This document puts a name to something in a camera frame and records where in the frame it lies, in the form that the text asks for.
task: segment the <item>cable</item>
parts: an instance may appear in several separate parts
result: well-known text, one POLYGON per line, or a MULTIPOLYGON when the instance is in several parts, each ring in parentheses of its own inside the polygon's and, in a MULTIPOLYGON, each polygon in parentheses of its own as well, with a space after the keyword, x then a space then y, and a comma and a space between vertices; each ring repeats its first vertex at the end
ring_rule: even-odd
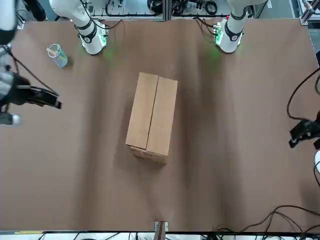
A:
POLYGON ((81 4, 82 4, 82 6, 83 6, 83 8, 84 8, 84 10, 85 10, 85 12, 86 12, 86 14, 88 15, 88 17, 91 19, 91 21, 93 22, 93 24, 96 25, 98 28, 101 28, 101 29, 103 29, 103 30, 110 30, 110 29, 115 28, 120 22, 122 22, 122 20, 120 20, 120 21, 118 21, 118 22, 117 22, 115 25, 113 25, 113 26, 110 26, 110 27, 102 27, 102 26, 100 26, 99 24, 97 24, 97 23, 92 19, 92 17, 90 16, 90 14, 89 14, 88 11, 87 11, 87 8, 86 8, 84 2, 83 2, 82 0, 80 0, 80 2, 81 2, 81 4))
POLYGON ((199 20, 202 24, 204 24, 204 25, 206 25, 207 27, 209 27, 209 28, 214 28, 214 26, 212 25, 212 24, 208 24, 207 22, 206 22, 206 20, 202 20, 200 17, 198 17, 198 16, 196 16, 196 17, 194 17, 193 19, 195 19, 195 20, 199 20))
POLYGON ((218 11, 218 6, 215 1, 209 0, 205 3, 204 10, 210 15, 215 15, 218 11), (212 5, 214 7, 214 11, 209 10, 208 5, 212 5))
POLYGON ((75 237, 74 237, 73 240, 76 240, 76 238, 79 236, 80 233, 82 233, 82 231, 79 231, 79 232, 75 235, 75 237))
POLYGON ((215 35, 214 32, 211 31, 210 28, 209 28, 207 25, 206 25, 206 29, 207 29, 208 32, 211 33, 213 36, 215 35))
POLYGON ((283 214, 282 212, 275 211, 274 213, 282 216, 285 219, 287 219, 288 223, 290 223, 290 221, 291 221, 294 225, 296 225, 299 228, 300 232, 302 232, 302 228, 294 220, 292 220, 290 217, 288 217, 287 215, 283 214))
POLYGON ((53 90, 51 87, 49 87, 47 84, 45 84, 43 81, 41 81, 29 68, 27 68, 19 59, 17 59, 13 53, 9 50, 7 50, 5 47, 3 48, 12 58, 14 61, 19 63, 32 77, 34 77, 39 83, 41 83, 43 86, 45 86, 47 89, 51 90, 57 97, 59 94, 53 90))
POLYGON ((117 236, 119 234, 120 234, 120 232, 117 232, 117 233, 113 234, 112 236, 107 237, 105 240, 112 239, 113 237, 115 237, 115 236, 117 236))
POLYGON ((38 240, 41 240, 46 234, 47 234, 46 231, 42 232, 42 235, 38 238, 38 240))
POLYGON ((316 93, 320 95, 320 91, 318 89, 319 80, 320 80, 320 75, 316 78, 316 81, 314 83, 314 89, 315 89, 316 93))
POLYGON ((313 167, 313 174, 314 174, 314 178, 315 178, 315 180, 316 180, 316 183, 318 184, 318 187, 320 188, 320 182, 319 182, 319 180, 318 180, 318 178, 317 178, 317 175, 316 175, 316 168, 317 168, 317 165, 318 165, 318 164, 320 164, 320 161, 317 162, 317 163, 314 165, 314 167, 313 167))
POLYGON ((306 118, 303 118, 303 117, 297 117, 297 116, 292 116, 291 113, 290 113, 290 104, 291 104, 291 101, 294 97, 294 95, 296 94, 296 92, 298 91, 298 89, 306 82, 308 81, 308 79, 310 79, 314 74, 316 74, 318 71, 320 70, 320 67, 318 69, 316 69, 315 71, 313 71, 312 73, 309 74, 309 76, 307 76, 302 82, 300 82, 300 84, 294 89, 293 93, 291 94, 290 98, 289 98, 289 101, 288 101, 288 104, 286 105, 286 114, 288 115, 289 118, 293 119, 293 120, 304 120, 304 121, 308 121, 308 122, 311 122, 311 123, 314 123, 313 121, 309 120, 309 119, 306 119, 306 118))

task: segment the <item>clear plastic cup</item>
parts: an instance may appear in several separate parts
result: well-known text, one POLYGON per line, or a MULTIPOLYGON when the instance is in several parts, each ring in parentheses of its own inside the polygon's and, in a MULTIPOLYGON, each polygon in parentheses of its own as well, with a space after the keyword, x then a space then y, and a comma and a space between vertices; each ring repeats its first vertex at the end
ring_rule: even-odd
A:
POLYGON ((49 50, 49 57, 55 61, 59 68, 63 68, 65 65, 67 65, 68 57, 65 55, 59 44, 52 44, 49 47, 49 50))

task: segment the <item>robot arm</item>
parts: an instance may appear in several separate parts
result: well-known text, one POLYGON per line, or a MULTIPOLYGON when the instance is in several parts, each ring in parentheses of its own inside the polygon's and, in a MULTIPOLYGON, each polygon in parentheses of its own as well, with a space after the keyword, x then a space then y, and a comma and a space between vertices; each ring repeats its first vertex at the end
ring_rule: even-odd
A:
POLYGON ((16 0, 6 0, 0 7, 0 45, 14 39, 17 29, 16 0))
POLYGON ((216 44, 225 53, 233 53, 240 43, 244 26, 248 19, 247 7, 263 4, 267 0, 227 0, 231 13, 229 19, 224 19, 221 31, 216 38, 216 44))
MULTIPOLYGON (((9 54, 15 62, 24 67, 13 56, 9 47, 16 29, 16 0, 6 0, 0 7, 0 58, 9 54)), ((8 112, 9 104, 22 105, 28 103, 60 109, 62 104, 58 101, 58 97, 53 91, 32 86, 26 78, 12 72, 9 65, 0 61, 0 124, 19 125, 21 122, 19 115, 8 112)))
POLYGON ((91 54, 98 54, 107 43, 108 30, 105 25, 91 18, 81 0, 49 0, 53 11, 74 22, 80 33, 82 45, 91 54))

